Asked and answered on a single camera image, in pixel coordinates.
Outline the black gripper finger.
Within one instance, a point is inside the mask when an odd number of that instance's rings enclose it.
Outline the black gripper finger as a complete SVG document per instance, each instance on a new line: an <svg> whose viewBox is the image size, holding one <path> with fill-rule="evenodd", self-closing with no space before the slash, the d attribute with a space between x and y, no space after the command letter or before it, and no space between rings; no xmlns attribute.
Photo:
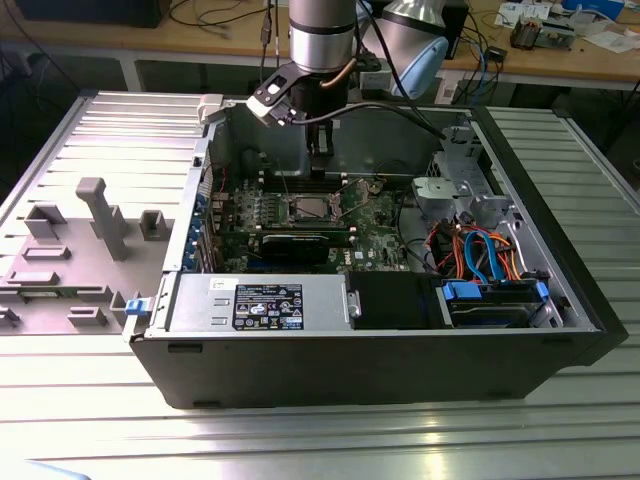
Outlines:
<svg viewBox="0 0 640 480"><path fill-rule="evenodd" d="M333 123L320 122L305 127L311 178L324 178L334 156Z"/></svg>

